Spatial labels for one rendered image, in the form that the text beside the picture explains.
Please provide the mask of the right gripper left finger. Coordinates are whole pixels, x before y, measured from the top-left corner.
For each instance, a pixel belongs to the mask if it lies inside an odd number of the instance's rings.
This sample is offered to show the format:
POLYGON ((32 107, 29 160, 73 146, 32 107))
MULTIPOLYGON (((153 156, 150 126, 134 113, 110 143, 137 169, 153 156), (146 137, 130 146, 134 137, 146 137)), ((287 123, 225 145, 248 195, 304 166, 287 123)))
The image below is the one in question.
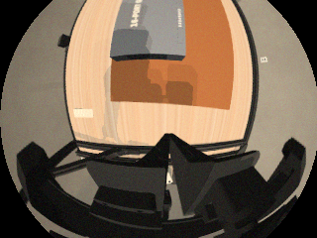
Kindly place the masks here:
POLYGON ((155 146, 137 162, 93 159, 86 163, 86 168, 98 187, 104 185, 153 193, 156 196, 157 211, 162 211, 163 215, 169 143, 169 134, 164 133, 155 146))

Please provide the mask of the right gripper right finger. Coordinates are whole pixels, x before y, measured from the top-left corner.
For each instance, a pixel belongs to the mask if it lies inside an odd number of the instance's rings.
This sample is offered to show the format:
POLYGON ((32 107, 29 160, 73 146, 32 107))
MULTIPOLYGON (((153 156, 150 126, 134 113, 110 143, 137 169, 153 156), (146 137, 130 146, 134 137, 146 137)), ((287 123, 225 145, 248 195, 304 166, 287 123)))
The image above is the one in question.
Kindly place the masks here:
POLYGON ((261 153, 249 151, 235 156, 212 158, 169 133, 169 154, 183 216, 194 215, 194 208, 213 182, 256 165, 261 153))

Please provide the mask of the brown wooden stand with white legs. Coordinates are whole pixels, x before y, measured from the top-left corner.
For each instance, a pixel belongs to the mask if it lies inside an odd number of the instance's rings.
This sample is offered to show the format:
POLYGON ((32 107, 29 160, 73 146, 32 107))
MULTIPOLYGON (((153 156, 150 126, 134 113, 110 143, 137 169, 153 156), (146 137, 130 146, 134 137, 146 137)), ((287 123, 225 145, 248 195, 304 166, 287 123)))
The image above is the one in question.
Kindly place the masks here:
POLYGON ((186 57, 111 63, 113 102, 145 102, 230 110, 234 51, 221 0, 183 0, 186 57))

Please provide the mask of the cream plastic wedge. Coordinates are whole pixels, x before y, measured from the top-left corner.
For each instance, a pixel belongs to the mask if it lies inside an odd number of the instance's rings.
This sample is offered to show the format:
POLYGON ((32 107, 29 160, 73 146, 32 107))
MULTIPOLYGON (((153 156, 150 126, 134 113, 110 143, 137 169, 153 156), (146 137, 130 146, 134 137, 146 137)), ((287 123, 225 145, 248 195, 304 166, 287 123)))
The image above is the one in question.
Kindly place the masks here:
POLYGON ((93 109, 73 109, 74 117, 93 117, 93 109))

